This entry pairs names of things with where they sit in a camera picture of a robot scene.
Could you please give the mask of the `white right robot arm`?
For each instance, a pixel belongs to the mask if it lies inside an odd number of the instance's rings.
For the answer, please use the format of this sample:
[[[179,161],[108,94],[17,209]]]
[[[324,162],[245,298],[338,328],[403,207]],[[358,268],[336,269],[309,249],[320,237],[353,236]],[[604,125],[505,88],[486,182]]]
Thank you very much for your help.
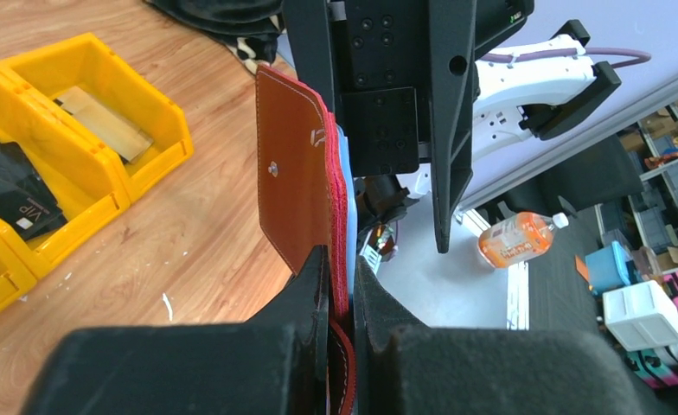
[[[507,48],[531,1],[286,1],[282,16],[298,78],[348,140],[360,235],[411,203],[400,176],[430,176],[437,248],[474,160],[588,118],[619,86],[592,61],[578,20],[548,40]]]

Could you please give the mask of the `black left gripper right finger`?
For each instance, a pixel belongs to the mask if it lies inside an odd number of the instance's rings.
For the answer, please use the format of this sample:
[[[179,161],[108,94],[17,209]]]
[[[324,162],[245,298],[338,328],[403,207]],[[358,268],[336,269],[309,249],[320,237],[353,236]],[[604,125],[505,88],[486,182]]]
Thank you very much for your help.
[[[648,414],[623,363],[582,331],[432,328],[366,260],[354,288],[361,414]]]

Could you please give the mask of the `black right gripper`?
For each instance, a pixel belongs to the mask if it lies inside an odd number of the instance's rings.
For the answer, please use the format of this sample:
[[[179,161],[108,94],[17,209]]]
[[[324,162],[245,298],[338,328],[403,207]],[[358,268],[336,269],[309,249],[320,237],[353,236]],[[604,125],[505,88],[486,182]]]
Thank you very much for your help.
[[[324,0],[283,1],[297,76],[339,111],[353,171],[431,165],[440,253],[449,251],[452,216],[472,177],[476,60],[533,12],[531,1],[332,1],[329,9]]]

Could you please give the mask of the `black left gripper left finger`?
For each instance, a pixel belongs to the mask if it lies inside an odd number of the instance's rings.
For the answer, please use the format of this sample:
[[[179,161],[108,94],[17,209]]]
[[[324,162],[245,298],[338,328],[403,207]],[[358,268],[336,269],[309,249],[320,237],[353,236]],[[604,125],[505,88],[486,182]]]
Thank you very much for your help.
[[[77,329],[47,358],[26,414],[325,414],[329,254],[242,323]]]

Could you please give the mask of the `white cards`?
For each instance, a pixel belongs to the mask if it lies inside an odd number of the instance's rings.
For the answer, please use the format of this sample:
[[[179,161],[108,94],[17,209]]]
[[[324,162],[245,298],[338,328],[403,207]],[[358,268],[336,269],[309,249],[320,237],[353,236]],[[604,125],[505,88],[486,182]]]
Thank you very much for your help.
[[[346,251],[347,251],[347,289],[349,304],[353,303],[355,266],[357,252],[357,207],[355,202],[354,178],[349,161],[349,143],[340,125],[337,126],[339,157],[342,169],[342,178],[346,188],[345,201],[347,202]]]

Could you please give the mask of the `red leather card holder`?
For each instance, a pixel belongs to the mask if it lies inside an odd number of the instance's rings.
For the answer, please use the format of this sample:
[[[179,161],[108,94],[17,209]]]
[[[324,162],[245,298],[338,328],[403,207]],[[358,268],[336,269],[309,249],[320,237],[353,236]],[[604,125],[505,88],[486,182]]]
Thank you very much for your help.
[[[350,414],[355,351],[348,289],[348,186],[334,114],[304,83],[267,65],[256,72],[259,223],[292,271],[328,249],[329,407]]]

